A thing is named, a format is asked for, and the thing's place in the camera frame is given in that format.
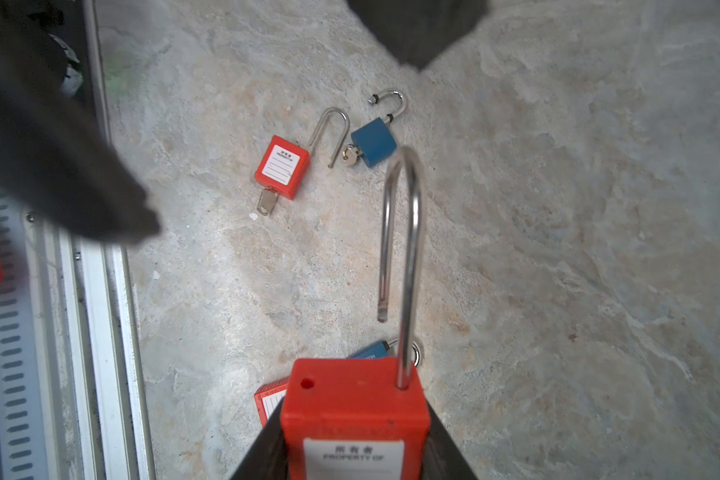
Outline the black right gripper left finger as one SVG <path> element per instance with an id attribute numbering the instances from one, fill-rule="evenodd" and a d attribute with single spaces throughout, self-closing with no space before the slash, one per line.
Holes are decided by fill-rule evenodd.
<path id="1" fill-rule="evenodd" d="M 267 424 L 230 477 L 231 480 L 285 480 L 288 455 L 280 414 L 273 413 Z"/>

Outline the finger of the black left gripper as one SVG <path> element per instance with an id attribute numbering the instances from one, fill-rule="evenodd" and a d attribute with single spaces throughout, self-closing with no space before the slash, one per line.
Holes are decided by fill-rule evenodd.
<path id="1" fill-rule="evenodd" d="M 348 0 L 399 63 L 424 69 L 489 15 L 487 0 Z"/>
<path id="2" fill-rule="evenodd" d="M 35 37 L 0 1 L 0 185 L 81 237 L 138 243 L 157 235 L 146 191 L 95 120 L 63 94 Z"/>

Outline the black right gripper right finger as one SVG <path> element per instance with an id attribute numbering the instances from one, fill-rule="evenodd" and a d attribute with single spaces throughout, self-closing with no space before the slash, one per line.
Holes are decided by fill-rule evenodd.
<path id="1" fill-rule="evenodd" d="M 431 425 L 422 454 L 423 480 L 476 480 L 477 476 L 430 404 Z"/>

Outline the red padlock with label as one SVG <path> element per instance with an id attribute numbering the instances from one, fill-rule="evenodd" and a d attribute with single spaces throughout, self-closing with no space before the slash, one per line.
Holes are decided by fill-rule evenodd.
<path id="1" fill-rule="evenodd" d="M 259 387 L 254 393 L 254 402 L 261 421 L 265 426 L 272 413 L 284 398 L 289 383 L 289 378 L 281 378 Z"/>

